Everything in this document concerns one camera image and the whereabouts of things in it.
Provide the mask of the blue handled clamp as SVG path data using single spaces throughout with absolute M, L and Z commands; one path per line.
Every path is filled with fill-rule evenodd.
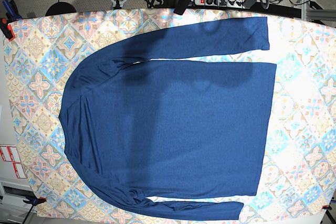
M 18 8 L 14 0 L 3 0 L 3 5 L 6 8 L 6 17 L 10 22 L 21 20 L 22 17 L 18 12 Z

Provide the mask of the white power strip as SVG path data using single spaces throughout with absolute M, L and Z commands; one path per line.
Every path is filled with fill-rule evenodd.
M 242 1 L 194 0 L 195 6 L 245 8 Z

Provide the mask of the white red-bordered label stickers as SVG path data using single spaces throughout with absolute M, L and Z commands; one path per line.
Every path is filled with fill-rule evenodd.
M 21 163 L 16 146 L 1 145 L 1 165 L 5 165 L 6 175 L 15 176 L 17 179 L 26 179 L 26 174 Z

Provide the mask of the black clamp bottom right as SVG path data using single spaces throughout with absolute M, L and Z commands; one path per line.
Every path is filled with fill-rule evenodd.
M 332 207 L 330 205 L 325 205 L 322 207 L 324 210 L 332 210 Z

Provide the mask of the black bar under mount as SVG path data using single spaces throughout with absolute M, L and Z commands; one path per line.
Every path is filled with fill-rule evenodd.
M 190 2 L 191 0 L 178 0 L 173 13 L 183 15 Z

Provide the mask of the black round stand base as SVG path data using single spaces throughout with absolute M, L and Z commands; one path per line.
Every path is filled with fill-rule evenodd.
M 62 15 L 62 14 L 70 14 L 76 13 L 76 9 L 73 5 L 67 2 L 57 2 L 51 5 L 45 16 L 54 16 L 54 15 Z

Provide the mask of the black red table clamp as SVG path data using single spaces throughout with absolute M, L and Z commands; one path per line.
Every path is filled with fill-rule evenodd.
M 13 29 L 5 18 L 1 18 L 1 31 L 8 39 L 8 41 L 12 41 L 15 38 Z

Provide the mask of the blue long-sleeve shirt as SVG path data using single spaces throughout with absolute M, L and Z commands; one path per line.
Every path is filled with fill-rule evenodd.
M 156 30 L 104 47 L 69 77 L 65 154 L 105 202 L 141 215 L 237 220 L 261 176 L 277 66 L 197 61 L 269 50 L 266 17 Z

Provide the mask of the black clamp bottom left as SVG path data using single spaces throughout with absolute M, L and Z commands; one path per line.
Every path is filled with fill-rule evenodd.
M 46 202 L 46 198 L 36 198 L 35 196 L 26 196 L 23 202 L 32 206 L 37 206 Z

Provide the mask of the patterned tile tablecloth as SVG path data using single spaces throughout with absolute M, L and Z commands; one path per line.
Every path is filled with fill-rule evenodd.
M 95 51 L 150 31 L 248 12 L 133 9 L 26 19 L 11 24 L 1 60 L 18 141 L 31 189 L 47 199 L 41 217 L 105 223 L 168 223 L 132 214 L 100 200 L 64 154 L 58 120 L 74 68 Z M 239 223 L 307 217 L 313 222 L 335 192 L 335 29 L 297 19 L 268 17 L 269 52 L 204 57 L 205 62 L 272 62 L 274 101 L 258 193 L 240 197 Z

